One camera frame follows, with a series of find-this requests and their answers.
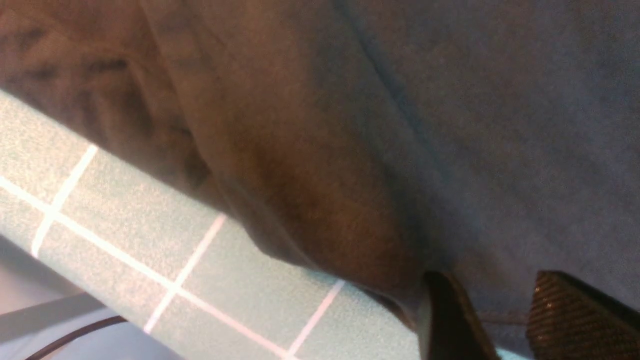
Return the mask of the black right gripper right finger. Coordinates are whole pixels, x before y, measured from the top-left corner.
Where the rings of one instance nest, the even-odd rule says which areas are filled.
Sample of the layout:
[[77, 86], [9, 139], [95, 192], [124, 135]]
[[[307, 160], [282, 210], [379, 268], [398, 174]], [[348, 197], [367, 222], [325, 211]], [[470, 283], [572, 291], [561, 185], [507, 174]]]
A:
[[536, 360], [637, 360], [637, 310], [565, 272], [540, 271], [526, 324]]

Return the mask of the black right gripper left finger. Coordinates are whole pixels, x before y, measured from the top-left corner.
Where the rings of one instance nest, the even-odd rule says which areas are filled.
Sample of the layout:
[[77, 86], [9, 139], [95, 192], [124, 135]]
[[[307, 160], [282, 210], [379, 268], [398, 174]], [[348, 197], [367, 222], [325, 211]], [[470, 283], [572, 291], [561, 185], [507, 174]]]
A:
[[423, 276], [416, 334], [422, 360], [498, 360], [466, 290], [441, 272]]

